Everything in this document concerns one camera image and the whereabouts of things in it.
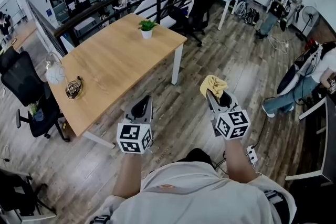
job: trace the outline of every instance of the fan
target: fan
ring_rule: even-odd
[[[307,41],[307,37],[303,34],[307,26],[313,27],[320,18],[319,12],[312,6],[307,6],[302,11],[302,19],[306,23],[306,26],[300,33],[296,33],[296,36],[300,40]]]

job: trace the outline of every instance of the small plant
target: small plant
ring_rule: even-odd
[[[156,23],[152,22],[151,20],[142,20],[139,22],[139,25],[141,25],[139,29],[142,31],[150,31],[156,26]]]

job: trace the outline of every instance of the round object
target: round object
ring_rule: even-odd
[[[312,6],[306,6],[302,11],[303,21],[308,26],[314,26],[319,17],[319,12]]]
[[[82,79],[78,76],[76,80],[71,81],[65,89],[69,99],[77,98],[82,92]]]
[[[48,67],[46,78],[51,84],[60,84],[65,78],[64,67],[55,62],[52,66]]]

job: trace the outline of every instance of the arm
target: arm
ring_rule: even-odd
[[[322,83],[322,85],[324,87],[326,87],[327,89],[329,89],[331,87],[330,83],[327,81],[327,79],[329,79],[329,77],[334,73],[334,71],[332,71],[330,68],[327,68],[326,71],[322,74],[321,78],[320,78],[320,82]]]
[[[126,154],[113,188],[112,194],[121,198],[131,198],[140,192],[141,154]]]
[[[227,172],[230,179],[239,183],[249,183],[258,177],[239,140],[227,140],[225,147]]]

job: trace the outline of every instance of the bag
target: bag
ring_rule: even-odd
[[[257,11],[254,8],[250,8],[250,11],[248,12],[248,14],[245,17],[245,24],[249,24],[249,25],[254,26],[259,21],[259,18],[260,18],[259,11]]]
[[[247,9],[247,5],[244,1],[242,1],[237,5],[237,8],[235,10],[235,14],[239,18],[244,18],[246,16],[246,12],[247,12],[246,9]]]

